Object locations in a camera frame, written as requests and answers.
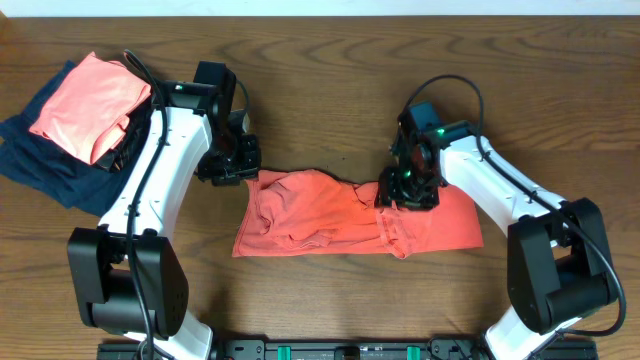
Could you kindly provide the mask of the red printed t-shirt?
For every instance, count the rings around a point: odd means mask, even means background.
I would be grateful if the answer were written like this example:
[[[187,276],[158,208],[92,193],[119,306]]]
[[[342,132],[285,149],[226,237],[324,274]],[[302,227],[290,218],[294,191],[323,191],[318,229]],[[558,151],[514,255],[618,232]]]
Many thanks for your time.
[[[247,182],[249,201],[232,254],[287,257],[417,253],[480,248],[473,200],[454,186],[433,210],[378,208],[375,182],[352,184],[318,170],[262,170]]]

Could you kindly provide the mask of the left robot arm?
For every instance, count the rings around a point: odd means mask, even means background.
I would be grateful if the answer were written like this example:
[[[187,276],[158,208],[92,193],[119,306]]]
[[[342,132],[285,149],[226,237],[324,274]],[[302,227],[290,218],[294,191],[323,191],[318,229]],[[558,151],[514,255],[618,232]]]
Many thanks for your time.
[[[133,171],[93,229],[77,228],[67,254],[82,323],[135,344],[125,359],[213,359],[213,330],[188,310],[189,285],[172,247],[193,178],[215,186],[257,176],[261,152],[239,85],[223,63],[202,61],[190,82],[149,80],[149,134]]]

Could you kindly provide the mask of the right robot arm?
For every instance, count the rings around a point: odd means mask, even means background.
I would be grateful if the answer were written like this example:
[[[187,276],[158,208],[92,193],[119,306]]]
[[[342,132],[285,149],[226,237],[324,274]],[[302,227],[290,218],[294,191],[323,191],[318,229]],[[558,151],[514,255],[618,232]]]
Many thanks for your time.
[[[455,187],[507,237],[510,308],[477,341],[434,339],[434,359],[595,359],[591,336],[575,324],[623,291],[599,208],[539,187],[495,153],[478,127],[445,125],[432,105],[408,105],[380,176],[381,207],[441,210]]]

